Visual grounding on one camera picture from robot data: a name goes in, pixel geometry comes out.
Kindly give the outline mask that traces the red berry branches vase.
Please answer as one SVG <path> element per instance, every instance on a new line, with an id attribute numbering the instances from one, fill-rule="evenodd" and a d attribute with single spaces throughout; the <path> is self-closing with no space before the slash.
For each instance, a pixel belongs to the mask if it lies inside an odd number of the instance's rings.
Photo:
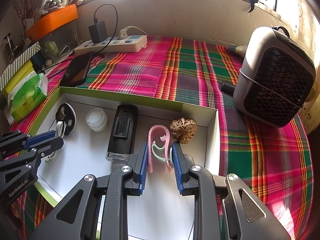
<path id="1" fill-rule="evenodd" d="M 20 19 L 24 31 L 27 30 L 25 20 L 33 18 L 36 10 L 35 0 L 14 0 L 12 6 L 16 12 L 17 17 Z"/>

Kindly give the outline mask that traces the brown walnut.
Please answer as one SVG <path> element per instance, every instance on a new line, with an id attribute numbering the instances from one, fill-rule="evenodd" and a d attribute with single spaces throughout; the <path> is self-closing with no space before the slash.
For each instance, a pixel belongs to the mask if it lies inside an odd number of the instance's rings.
<path id="1" fill-rule="evenodd" d="M 179 118 L 172 120 L 169 129 L 173 139 L 180 144 L 187 144 L 195 137 L 197 122 L 193 118 Z"/>

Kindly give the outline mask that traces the white round jar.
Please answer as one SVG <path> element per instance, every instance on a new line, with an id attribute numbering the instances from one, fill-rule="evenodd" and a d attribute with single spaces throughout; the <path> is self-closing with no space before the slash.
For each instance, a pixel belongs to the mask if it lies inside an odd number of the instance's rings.
<path id="1" fill-rule="evenodd" d="M 86 124 L 95 132 L 102 132 L 108 126 L 108 118 L 102 108 L 91 109 L 86 115 Z"/>

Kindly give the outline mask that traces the black smartphone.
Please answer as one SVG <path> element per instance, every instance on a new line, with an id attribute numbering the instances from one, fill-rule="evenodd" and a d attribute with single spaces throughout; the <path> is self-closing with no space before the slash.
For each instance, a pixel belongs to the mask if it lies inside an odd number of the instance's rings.
<path id="1" fill-rule="evenodd" d="M 64 76 L 61 79 L 61 87 L 76 87 L 83 84 L 88 76 L 93 53 L 79 55 L 72 59 Z"/>

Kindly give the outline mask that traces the black rectangular perfume bottle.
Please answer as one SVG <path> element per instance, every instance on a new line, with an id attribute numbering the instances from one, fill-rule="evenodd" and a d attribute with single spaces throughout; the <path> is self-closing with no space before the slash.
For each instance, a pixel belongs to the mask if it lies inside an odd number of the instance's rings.
<path id="1" fill-rule="evenodd" d="M 133 155 L 138 108 L 134 105 L 119 105 L 114 117 L 106 159 L 115 163 L 127 163 Z"/>

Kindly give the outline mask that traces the green tissue pack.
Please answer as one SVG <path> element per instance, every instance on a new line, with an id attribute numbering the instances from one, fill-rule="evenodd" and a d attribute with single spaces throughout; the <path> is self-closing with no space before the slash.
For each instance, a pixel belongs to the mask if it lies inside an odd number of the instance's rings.
<path id="1" fill-rule="evenodd" d="M 48 93 L 48 79 L 43 74 L 28 77 L 25 82 L 9 94 L 10 115 L 14 122 L 22 121 L 39 104 L 44 102 Z"/>

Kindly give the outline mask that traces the small grey desk heater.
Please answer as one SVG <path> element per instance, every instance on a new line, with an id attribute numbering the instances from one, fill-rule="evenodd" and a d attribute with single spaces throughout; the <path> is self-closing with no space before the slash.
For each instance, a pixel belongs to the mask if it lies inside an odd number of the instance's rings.
<path id="1" fill-rule="evenodd" d="M 253 31 L 239 72 L 233 94 L 236 108 L 275 127 L 295 117 L 316 81 L 308 54 L 270 27 Z"/>

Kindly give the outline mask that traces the pink clip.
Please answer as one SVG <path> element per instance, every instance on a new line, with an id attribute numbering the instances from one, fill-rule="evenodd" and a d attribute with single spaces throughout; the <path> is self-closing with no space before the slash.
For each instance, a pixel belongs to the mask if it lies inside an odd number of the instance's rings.
<path id="1" fill-rule="evenodd" d="M 153 172 L 152 161 L 156 159 L 164 163 L 172 173 L 172 147 L 170 146 L 170 132 L 163 125 L 154 125 L 148 133 L 148 165 L 149 172 Z"/>

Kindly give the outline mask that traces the black charger adapter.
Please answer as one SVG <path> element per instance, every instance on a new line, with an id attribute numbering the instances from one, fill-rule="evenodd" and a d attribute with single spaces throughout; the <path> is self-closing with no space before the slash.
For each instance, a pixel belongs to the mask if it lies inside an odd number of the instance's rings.
<path id="1" fill-rule="evenodd" d="M 96 17 L 93 19 L 93 24 L 90 25 L 88 29 L 93 43 L 100 43 L 108 38 L 105 22 L 99 22 Z"/>

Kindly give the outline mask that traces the orange tray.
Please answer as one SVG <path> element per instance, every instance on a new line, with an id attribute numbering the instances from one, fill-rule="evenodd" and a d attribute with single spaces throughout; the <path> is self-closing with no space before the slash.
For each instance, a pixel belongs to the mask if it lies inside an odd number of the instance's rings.
<path id="1" fill-rule="evenodd" d="M 39 19 L 26 31 L 25 36 L 32 42 L 37 42 L 52 31 L 77 18 L 78 11 L 76 5 L 68 5 Z"/>

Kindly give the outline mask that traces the white power strip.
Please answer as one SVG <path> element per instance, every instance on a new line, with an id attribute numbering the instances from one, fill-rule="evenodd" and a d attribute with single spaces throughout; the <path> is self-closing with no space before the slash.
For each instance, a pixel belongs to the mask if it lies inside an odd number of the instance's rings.
<path id="1" fill-rule="evenodd" d="M 107 38 L 103 42 L 93 43 L 91 40 L 84 42 L 74 49 L 75 55 L 83 55 L 85 53 L 136 53 L 147 45 L 146 35 L 130 35 L 123 40 L 114 37 L 109 43 L 111 38 Z"/>

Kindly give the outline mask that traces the black round disc item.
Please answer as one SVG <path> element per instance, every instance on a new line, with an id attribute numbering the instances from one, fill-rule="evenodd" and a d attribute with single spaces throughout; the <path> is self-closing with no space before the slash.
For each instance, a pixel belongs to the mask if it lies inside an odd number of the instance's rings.
<path id="1" fill-rule="evenodd" d="M 62 138 L 68 136 L 76 125 L 76 113 L 73 107 L 68 103 L 62 103 L 57 109 L 55 120 L 55 135 Z"/>

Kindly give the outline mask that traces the green white cardboard box tray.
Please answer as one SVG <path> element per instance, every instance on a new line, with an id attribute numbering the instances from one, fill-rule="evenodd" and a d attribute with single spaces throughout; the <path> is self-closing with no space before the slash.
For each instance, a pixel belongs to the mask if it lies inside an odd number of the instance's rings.
<path id="1" fill-rule="evenodd" d="M 182 151 L 191 155 L 197 165 L 218 174 L 220 165 L 220 128 L 217 109 L 131 94 L 112 93 L 80 88 L 59 88 L 36 118 L 31 134 L 40 134 L 56 127 L 55 115 L 63 103 L 70 104 L 76 114 L 74 130 L 64 137 L 64 145 L 55 158 L 43 160 L 35 187 L 52 206 L 87 174 L 96 177 L 110 174 L 118 163 L 106 159 L 112 127 L 94 132 L 86 123 L 86 115 L 94 107 L 102 108 L 112 124 L 121 104 L 138 108 L 135 150 L 148 138 L 154 125 L 169 126 L 174 119 L 193 118 L 197 132 Z M 153 161 L 143 194 L 128 198 L 129 239 L 192 239 L 194 199 L 179 194 L 173 173 L 165 164 Z"/>

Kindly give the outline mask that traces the striped white box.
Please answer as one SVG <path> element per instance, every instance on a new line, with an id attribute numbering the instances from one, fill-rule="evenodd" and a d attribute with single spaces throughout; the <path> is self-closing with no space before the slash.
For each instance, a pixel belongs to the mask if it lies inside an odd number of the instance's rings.
<path id="1" fill-rule="evenodd" d="M 1 79 L 0 79 L 1 91 L 12 79 L 12 77 L 18 72 L 18 70 L 40 50 L 41 50 L 40 44 L 39 42 L 36 42 L 30 48 L 28 48 L 25 52 L 23 52 L 17 59 L 15 59 L 12 64 L 9 64 L 7 66 L 7 68 L 2 73 Z"/>

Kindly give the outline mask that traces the yellow box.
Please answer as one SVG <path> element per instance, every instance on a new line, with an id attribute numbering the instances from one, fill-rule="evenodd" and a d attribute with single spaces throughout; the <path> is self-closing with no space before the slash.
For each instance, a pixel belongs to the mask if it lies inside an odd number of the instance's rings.
<path id="1" fill-rule="evenodd" d="M 24 64 L 17 73 L 11 78 L 7 85 L 3 89 L 3 95 L 8 96 L 9 93 L 14 89 L 14 87 L 21 82 L 25 77 L 27 77 L 33 71 L 33 64 L 28 61 Z"/>

